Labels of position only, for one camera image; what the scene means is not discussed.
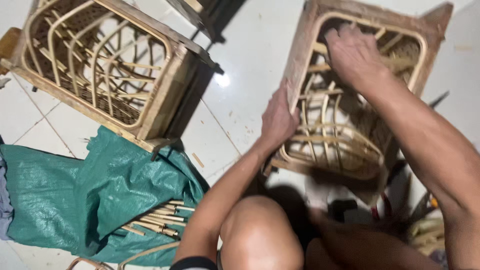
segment hand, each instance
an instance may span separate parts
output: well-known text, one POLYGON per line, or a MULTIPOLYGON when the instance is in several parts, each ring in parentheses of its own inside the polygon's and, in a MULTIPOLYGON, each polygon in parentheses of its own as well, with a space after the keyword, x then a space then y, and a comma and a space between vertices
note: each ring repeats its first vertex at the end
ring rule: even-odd
POLYGON ((377 41, 372 34, 363 34, 355 25, 343 24, 337 32, 325 35, 332 68, 347 84, 361 91, 390 71, 381 61, 377 41))
POLYGON ((297 108, 294 115, 290 113, 287 100, 288 82, 284 79, 280 88, 272 95, 267 109, 262 115, 262 135, 258 142, 271 153, 287 139, 293 136, 300 122, 300 110, 297 108))

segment bundle of rattan sticks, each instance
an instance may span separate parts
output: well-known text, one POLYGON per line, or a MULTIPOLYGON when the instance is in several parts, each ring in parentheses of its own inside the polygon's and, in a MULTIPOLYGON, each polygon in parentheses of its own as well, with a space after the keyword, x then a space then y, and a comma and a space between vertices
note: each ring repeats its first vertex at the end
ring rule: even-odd
POLYGON ((156 233, 175 237, 179 232, 168 228, 167 225, 178 225, 183 227, 187 225, 187 223, 184 222, 185 218, 175 216, 178 210, 195 211, 194 208, 184 207, 183 205, 183 201, 174 200, 163 203, 128 222, 122 226, 122 229, 142 236, 145 235, 144 232, 133 228, 133 225, 135 224, 156 233))

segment green woven plastic sack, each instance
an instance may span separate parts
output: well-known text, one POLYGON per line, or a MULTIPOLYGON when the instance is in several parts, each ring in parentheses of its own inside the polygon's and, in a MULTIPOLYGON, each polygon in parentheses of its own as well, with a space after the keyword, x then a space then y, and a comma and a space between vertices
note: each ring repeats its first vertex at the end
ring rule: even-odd
MULTIPOLYGON (((14 208, 7 235, 24 245, 61 248, 112 263, 174 242, 148 230, 140 236, 119 227, 169 199, 184 200, 187 206, 202 199, 207 185, 185 155, 166 147, 151 162, 151 153, 105 127, 99 128, 87 148, 87 158, 76 160, 26 147, 0 146, 14 208)), ((183 232, 182 227, 171 228, 183 232)), ((132 264, 167 266, 174 256, 175 249, 170 249, 132 264)))

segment person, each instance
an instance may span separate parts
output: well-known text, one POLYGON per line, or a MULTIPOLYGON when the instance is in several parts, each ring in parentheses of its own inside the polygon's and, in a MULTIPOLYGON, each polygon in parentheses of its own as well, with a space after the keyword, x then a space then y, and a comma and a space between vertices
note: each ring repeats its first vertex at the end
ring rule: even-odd
MULTIPOLYGON (((334 71, 381 115, 414 173, 437 198, 449 268, 480 269, 478 152, 382 64, 373 35, 343 25, 325 39, 334 71)), ((321 238, 304 253, 276 202, 263 196, 240 200, 267 157, 299 124, 298 111, 291 115, 288 109, 286 81, 262 120, 262 135, 198 205, 171 270, 441 269, 392 236, 326 218, 315 221, 321 238), (217 253, 219 235, 223 246, 217 253)))

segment forearm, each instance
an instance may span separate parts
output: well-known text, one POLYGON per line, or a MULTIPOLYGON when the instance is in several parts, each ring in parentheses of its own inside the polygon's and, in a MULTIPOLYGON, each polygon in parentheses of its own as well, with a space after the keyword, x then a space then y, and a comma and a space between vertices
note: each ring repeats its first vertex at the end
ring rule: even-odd
POLYGON ((175 261, 190 256, 204 256, 215 261, 222 223, 269 154, 270 150, 263 147, 261 139, 257 140, 253 147, 206 193, 185 228, 175 261))
POLYGON ((355 86, 395 134, 415 174, 444 210, 477 211, 480 157, 447 120, 390 73, 355 86))

